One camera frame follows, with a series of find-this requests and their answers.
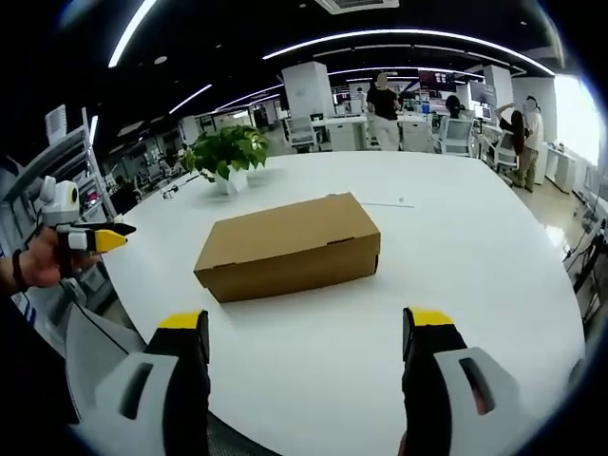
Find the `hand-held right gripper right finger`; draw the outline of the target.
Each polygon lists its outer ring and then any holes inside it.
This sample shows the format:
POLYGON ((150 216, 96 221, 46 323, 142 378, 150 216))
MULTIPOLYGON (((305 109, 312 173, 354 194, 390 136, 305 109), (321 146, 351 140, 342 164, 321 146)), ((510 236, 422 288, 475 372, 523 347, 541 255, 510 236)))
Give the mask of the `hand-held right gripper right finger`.
POLYGON ((404 455, 511 455, 532 423, 517 380, 445 313, 403 310, 404 455))

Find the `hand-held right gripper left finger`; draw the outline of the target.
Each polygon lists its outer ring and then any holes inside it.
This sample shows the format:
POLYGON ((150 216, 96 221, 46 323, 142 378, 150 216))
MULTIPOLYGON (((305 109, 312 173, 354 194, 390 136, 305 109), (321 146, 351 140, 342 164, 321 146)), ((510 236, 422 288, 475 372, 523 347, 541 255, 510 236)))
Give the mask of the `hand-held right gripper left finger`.
POLYGON ((207 455, 211 383, 205 310, 163 320, 95 389, 75 435, 92 455, 207 455))

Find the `person's left hand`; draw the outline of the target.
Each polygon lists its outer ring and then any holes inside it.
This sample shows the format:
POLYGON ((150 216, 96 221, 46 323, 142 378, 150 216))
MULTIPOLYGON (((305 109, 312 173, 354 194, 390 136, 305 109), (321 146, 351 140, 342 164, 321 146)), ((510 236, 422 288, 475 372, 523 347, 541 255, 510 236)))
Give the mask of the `person's left hand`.
POLYGON ((99 259, 87 252, 63 251, 57 232, 43 227, 19 256, 19 265, 26 288, 48 288, 95 265, 99 259))

